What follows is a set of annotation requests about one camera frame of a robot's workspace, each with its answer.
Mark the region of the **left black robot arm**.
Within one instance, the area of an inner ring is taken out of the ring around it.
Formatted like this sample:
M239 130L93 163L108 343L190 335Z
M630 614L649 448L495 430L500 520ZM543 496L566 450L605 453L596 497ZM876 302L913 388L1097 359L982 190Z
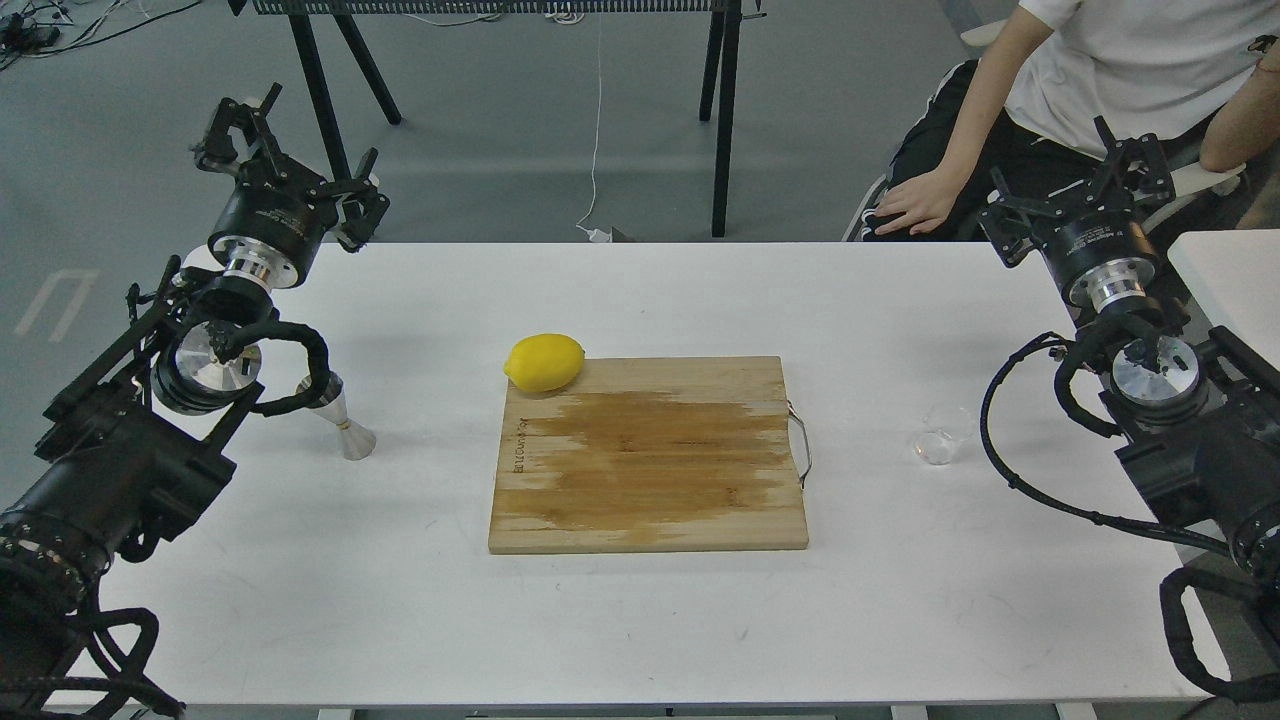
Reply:
M227 454L250 415L306 409L333 424L346 459L375 434L349 416L346 388L314 328L283 322L275 290L301 286L325 234L356 252L389 208L365 152L352 179L328 179L282 151L259 101L223 99L195 146L200 170L236 187L207 241L214 269L170 258L155 291L132 287L131 324L46 409L36 445L47 470L3 512L3 716L54 719L58 692L95 693L86 719L137 703L180 719L184 705L145 669L159 621L105 610L100 585L188 530L229 484Z

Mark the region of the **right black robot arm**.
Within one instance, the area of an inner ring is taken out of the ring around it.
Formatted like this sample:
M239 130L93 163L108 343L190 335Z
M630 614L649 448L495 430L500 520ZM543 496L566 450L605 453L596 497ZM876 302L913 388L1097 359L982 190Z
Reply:
M1051 509L1133 536L1230 559L1243 580L1183 568L1158 594L1171 659L1193 685L1236 703L1277 700L1277 675L1215 676L1197 656L1183 593L1235 600L1268 653L1277 653L1277 370L1225 327L1206 341L1183 338L1188 316L1151 286L1162 258L1135 210L1170 201L1175 183L1152 135L1116 138L1094 120L1106 156L1080 188L1021 199L998 169L979 223L1006 266L1039 251L1061 300L1082 313L1068 340L1044 332L1012 354L980 404L978 432L1007 486ZM1078 425L1120 436L1117 460L1152 512L1142 521L1056 500L998 455L988 415L997 388L1032 354L1057 359L1053 395Z

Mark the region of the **person's right hand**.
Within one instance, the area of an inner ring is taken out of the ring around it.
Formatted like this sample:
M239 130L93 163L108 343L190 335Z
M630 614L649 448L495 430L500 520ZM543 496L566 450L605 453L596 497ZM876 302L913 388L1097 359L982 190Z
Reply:
M887 191L872 218L876 238L905 234L909 240L938 229L951 215L969 174L941 164Z

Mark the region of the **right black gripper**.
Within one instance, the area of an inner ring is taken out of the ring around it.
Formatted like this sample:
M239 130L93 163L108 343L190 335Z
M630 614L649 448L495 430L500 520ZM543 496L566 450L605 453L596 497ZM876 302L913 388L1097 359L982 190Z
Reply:
M1041 251L1061 300L1070 307L1106 307L1143 296L1161 260L1132 206L1175 197L1172 173L1155 135L1116 138L1103 117L1094 128L1107 150L1093 176L1093 205L1050 215L1050 202L1012 195L1004 173L989 170L995 191L979 227L1006 268Z

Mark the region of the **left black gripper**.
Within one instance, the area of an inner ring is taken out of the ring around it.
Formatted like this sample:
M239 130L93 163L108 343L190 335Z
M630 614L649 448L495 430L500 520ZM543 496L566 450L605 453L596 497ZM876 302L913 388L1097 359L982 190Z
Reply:
M362 155L357 176L349 179L326 182L298 163L287 163L284 168L283 151L268 124L268 114L282 91L280 83L273 83L257 105L224 97L204 137L192 146L192 154L197 169L236 178L207 240L212 256L229 266L233 249L252 241L278 258L278 272L269 278L269 286L293 288L307 279L326 231L330 208L320 200L340 206L340 220L332 233L347 252L358 252L370 242L390 209L390 200L372 173L378 149ZM248 163L239 160L232 138L234 131L243 137ZM320 200L308 195L319 187Z

